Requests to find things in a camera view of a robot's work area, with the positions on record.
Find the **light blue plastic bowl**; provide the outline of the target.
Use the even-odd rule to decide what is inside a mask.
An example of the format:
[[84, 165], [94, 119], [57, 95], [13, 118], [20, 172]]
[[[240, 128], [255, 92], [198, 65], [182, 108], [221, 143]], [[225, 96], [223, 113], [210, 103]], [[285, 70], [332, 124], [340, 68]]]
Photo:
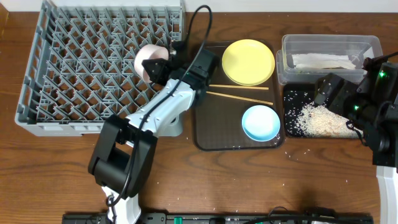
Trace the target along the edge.
[[250, 139], [266, 142], [278, 135], [281, 124], [278, 114], [271, 107], [256, 105], [244, 112], [241, 126]]

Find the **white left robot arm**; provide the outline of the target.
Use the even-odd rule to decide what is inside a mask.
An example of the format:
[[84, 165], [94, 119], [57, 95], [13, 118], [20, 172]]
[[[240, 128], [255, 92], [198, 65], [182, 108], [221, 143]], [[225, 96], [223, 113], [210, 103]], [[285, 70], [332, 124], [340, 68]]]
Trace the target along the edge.
[[146, 83], [163, 89], [136, 112], [110, 116], [103, 124], [88, 172], [106, 194], [108, 223], [136, 223], [141, 215], [138, 193], [152, 167], [161, 136], [182, 132], [180, 115], [206, 93], [220, 58], [199, 48], [187, 61], [186, 43], [172, 42], [169, 49], [148, 44], [134, 59], [134, 70]]

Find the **white paper napkin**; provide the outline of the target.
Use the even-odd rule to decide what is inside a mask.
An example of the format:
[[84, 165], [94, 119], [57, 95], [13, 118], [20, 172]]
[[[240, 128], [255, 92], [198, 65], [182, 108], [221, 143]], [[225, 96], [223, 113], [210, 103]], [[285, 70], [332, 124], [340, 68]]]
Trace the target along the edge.
[[342, 68], [354, 70], [356, 65], [347, 55], [332, 54], [293, 54], [292, 60], [295, 68], [308, 69], [332, 69]]

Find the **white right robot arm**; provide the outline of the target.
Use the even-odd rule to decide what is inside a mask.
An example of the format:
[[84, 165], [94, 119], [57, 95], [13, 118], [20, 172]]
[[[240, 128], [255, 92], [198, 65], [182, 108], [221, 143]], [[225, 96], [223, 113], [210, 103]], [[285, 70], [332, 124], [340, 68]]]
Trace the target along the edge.
[[389, 56], [366, 58], [359, 84], [329, 73], [315, 84], [316, 105], [347, 119], [373, 152], [381, 196], [381, 223], [397, 223], [397, 64]]

